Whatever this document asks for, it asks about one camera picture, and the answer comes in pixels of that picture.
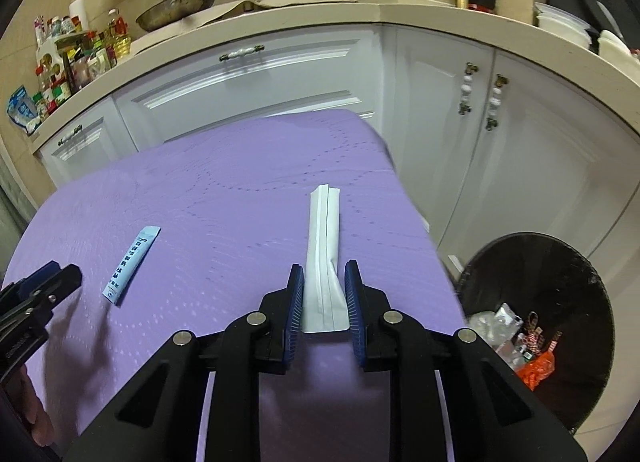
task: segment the metal screw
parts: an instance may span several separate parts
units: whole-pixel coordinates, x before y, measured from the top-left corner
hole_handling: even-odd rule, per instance
[[[174,343],[179,347],[183,347],[191,341],[191,333],[186,330],[180,330],[174,334]]]
[[[387,310],[382,317],[387,323],[391,323],[392,325],[402,321],[402,314],[397,310]]]
[[[471,330],[471,328],[463,328],[462,330],[459,330],[458,337],[463,343],[473,343],[478,339],[478,336],[473,330]]]
[[[267,321],[267,317],[262,312],[251,312],[251,314],[246,317],[246,322],[249,325],[261,325],[265,321]]]

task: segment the cabinet door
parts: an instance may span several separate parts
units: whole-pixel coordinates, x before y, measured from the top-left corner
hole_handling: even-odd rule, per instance
[[[382,135],[404,189],[437,244],[471,162],[494,51],[426,30],[388,29],[398,35],[396,69],[390,71],[395,93],[393,109],[385,112]],[[467,63],[472,64],[469,74]],[[466,102],[471,110],[461,112],[463,85],[472,88]]]
[[[559,77],[498,53],[498,126],[483,125],[439,252],[458,269],[488,242],[533,231],[591,254],[640,178],[638,140],[611,111]]]
[[[107,97],[60,130],[40,155],[60,187],[136,152],[113,99]]]
[[[576,440],[597,460],[620,428],[607,428],[626,421],[640,398],[640,190],[610,233],[589,257],[598,271],[613,312],[615,348],[609,381],[596,407],[580,426]],[[594,431],[607,434],[595,436]]]
[[[325,108],[348,108],[376,127],[375,30],[306,28],[226,44],[139,79],[116,103],[139,150],[237,119]]]

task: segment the cabinet handle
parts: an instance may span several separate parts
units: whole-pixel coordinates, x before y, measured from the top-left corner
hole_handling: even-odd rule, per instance
[[[71,140],[75,134],[78,134],[80,132],[82,132],[82,124],[78,124],[70,134],[68,134],[66,137],[61,138],[58,141],[58,146],[62,146],[65,142]]]
[[[509,84],[509,78],[496,74],[495,83],[491,89],[491,97],[489,98],[489,110],[487,112],[486,126],[484,127],[488,132],[492,131],[498,126],[498,108],[502,104],[502,87]]]
[[[260,52],[264,50],[264,45],[256,45],[254,47],[248,48],[239,48],[233,52],[229,52],[229,54],[223,54],[220,56],[220,61],[229,61],[230,59],[234,59],[236,57],[248,56],[249,54],[255,54],[256,52]]]
[[[466,116],[471,111],[471,106],[469,106],[467,103],[473,89],[473,74],[475,72],[478,72],[478,70],[479,68],[473,63],[468,62],[466,64],[465,75],[462,79],[462,86],[460,87],[460,90],[462,90],[462,95],[460,96],[460,107],[458,108],[458,113],[460,116]]]

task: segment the purple table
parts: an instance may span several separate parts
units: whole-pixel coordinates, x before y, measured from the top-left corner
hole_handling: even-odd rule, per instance
[[[384,144],[356,115],[254,119],[181,138],[57,191],[8,267],[5,284],[52,259],[84,275],[28,365],[62,449],[174,331],[223,330],[286,284],[291,264],[305,264],[319,184],[340,188],[340,270],[355,258],[392,307],[433,330],[463,326]],[[101,292],[146,225],[162,230],[116,308]],[[348,333],[303,334],[289,373],[261,376],[260,389],[264,462],[386,462],[388,375],[358,369]]]

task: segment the food package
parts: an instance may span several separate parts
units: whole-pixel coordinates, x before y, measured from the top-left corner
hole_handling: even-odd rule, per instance
[[[9,98],[6,106],[9,118],[20,126],[27,135],[31,135],[40,124],[38,110],[27,90],[22,85]]]

